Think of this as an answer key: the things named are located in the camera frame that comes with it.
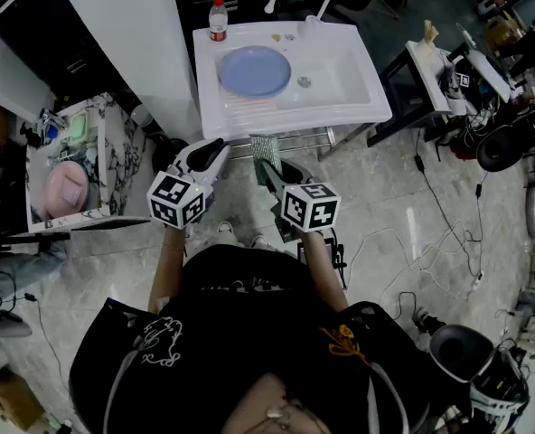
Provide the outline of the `black metal side table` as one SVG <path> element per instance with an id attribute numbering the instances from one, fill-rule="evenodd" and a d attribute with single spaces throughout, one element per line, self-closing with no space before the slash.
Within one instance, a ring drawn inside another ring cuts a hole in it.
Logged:
<path id="1" fill-rule="evenodd" d="M 380 74 L 392 111 L 392 118 L 376 126 L 375 134 L 368 138 L 367 146 L 380 142 L 410 128 L 428 124 L 431 119 L 450 114 L 436 113 L 427 90 L 406 47 Z"/>

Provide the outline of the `large blue plate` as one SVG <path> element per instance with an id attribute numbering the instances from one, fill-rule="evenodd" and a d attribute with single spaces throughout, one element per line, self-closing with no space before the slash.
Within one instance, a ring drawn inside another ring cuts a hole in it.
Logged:
<path id="1" fill-rule="evenodd" d="M 291 79 L 291 65 L 279 51 L 247 46 L 222 60 L 219 79 L 228 92 L 248 99 L 263 99 L 282 92 Z"/>

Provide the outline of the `black round trash bin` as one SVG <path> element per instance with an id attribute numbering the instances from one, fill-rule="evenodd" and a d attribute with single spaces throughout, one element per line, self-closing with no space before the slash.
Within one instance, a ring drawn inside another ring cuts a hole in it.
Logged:
<path id="1" fill-rule="evenodd" d="M 157 137 L 155 151 L 152 155 L 152 167 L 156 174 L 165 172 L 174 163 L 179 153 L 188 146 L 188 143 L 179 138 Z"/>

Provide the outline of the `white cabinet panel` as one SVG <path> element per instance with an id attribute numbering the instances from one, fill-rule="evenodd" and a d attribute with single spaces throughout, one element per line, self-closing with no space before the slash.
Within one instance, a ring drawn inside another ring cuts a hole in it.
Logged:
<path id="1" fill-rule="evenodd" d="M 169 137 L 202 138 L 176 0 L 70 0 L 128 87 Z"/>

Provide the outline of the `metal sink stand rail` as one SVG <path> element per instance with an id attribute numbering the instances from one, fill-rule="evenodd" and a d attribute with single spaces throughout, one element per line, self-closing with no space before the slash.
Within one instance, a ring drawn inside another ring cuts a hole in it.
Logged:
<path id="1" fill-rule="evenodd" d="M 307 149 L 326 148 L 332 149 L 338 144 L 336 136 L 331 127 L 317 127 L 306 131 L 285 132 L 276 134 L 274 138 L 278 142 L 278 149 L 281 153 L 294 153 Z M 252 140 L 242 138 L 229 142 L 229 160 L 251 159 Z"/>

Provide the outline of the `chrome tap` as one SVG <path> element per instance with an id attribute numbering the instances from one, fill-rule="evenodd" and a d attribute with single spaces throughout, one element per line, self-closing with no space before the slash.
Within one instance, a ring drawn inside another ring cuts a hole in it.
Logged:
<path id="1" fill-rule="evenodd" d="M 40 120 L 45 127 L 53 126 L 58 129 L 66 129 L 69 123 L 62 117 L 58 116 L 48 108 L 43 108 L 40 114 Z"/>

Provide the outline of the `white ceramic sink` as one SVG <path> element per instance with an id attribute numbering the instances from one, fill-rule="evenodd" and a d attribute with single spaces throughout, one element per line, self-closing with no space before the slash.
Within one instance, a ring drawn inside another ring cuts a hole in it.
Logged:
<path id="1" fill-rule="evenodd" d="M 324 23 L 316 35 L 301 39 L 300 21 L 232 24 L 223 42 L 208 30 L 192 33 L 202 133 L 226 141 L 256 134 L 308 128 L 382 123 L 392 112 L 367 48 L 354 25 Z M 275 42 L 271 35 L 281 35 Z M 293 41 L 285 39 L 293 34 Z M 219 79 L 223 58 L 247 46 L 281 52 L 291 65 L 291 79 L 276 96 L 246 99 L 225 90 Z M 299 77 L 312 84 L 301 88 Z"/>

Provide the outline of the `clear bottle with red cap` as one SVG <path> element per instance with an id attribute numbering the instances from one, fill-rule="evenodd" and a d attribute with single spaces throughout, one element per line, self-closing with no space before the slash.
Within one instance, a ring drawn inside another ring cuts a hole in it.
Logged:
<path id="1" fill-rule="evenodd" d="M 214 42 L 222 42 L 227 37 L 228 11 L 224 0 L 213 0 L 209 13 L 210 38 Z"/>

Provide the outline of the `person's left forearm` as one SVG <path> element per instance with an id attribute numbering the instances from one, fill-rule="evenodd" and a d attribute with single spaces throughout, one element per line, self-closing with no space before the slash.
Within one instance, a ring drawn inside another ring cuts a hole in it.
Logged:
<path id="1" fill-rule="evenodd" d="M 178 295 L 182 285 L 184 253 L 185 232 L 167 226 L 147 306 L 150 313 L 158 314 L 165 302 Z"/>

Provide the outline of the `marble pattern sink cabinet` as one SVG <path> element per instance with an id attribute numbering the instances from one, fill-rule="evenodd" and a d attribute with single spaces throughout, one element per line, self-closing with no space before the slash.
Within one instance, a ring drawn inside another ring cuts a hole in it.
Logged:
<path id="1" fill-rule="evenodd" d="M 146 222 L 146 188 L 153 179 L 151 151 L 141 128 L 107 93 L 58 113 L 70 118 L 88 112 L 89 133 L 72 145 L 66 128 L 46 146 L 25 152 L 25 207 L 28 232 L 109 230 Z M 44 186 L 59 163 L 73 161 L 85 170 L 89 194 L 81 212 L 52 218 L 43 207 Z"/>

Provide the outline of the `black cabinet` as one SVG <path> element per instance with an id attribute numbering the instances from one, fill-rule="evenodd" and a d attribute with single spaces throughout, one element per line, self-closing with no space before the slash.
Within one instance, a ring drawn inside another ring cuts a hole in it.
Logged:
<path id="1" fill-rule="evenodd" d="M 0 0 L 0 38 L 60 101 L 125 86 L 70 0 Z"/>

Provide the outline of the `green scrubbing sponge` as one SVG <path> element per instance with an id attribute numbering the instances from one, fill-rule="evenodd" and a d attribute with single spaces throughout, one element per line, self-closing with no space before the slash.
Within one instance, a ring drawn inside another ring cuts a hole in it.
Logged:
<path id="1" fill-rule="evenodd" d="M 267 161 L 278 172 L 282 171 L 279 145 L 276 136 L 251 135 L 251 152 L 258 185 L 266 186 L 268 175 L 262 162 Z"/>

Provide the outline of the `pink basin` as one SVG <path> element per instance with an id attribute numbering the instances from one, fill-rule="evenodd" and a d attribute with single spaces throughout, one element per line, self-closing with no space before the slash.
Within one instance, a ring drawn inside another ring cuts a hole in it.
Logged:
<path id="1" fill-rule="evenodd" d="M 64 161 L 50 172 L 44 186 L 43 207 L 52 218 L 81 212 L 89 194 L 88 177 L 77 162 Z"/>

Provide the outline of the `white counter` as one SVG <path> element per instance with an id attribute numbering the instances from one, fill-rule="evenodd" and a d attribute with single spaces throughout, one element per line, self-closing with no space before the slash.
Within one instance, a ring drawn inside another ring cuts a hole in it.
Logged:
<path id="1" fill-rule="evenodd" d="M 0 106 L 33 121 L 54 105 L 49 87 L 0 38 Z"/>

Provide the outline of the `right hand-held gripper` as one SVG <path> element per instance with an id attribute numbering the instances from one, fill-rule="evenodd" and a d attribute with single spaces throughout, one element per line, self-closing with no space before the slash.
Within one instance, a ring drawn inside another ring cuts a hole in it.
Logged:
<path id="1" fill-rule="evenodd" d="M 312 173 L 289 159 L 281 159 L 281 173 L 266 159 L 260 165 L 267 189 L 277 198 L 271 212 L 283 242 L 298 240 L 300 231 L 334 227 L 342 197 L 329 183 L 312 183 Z"/>

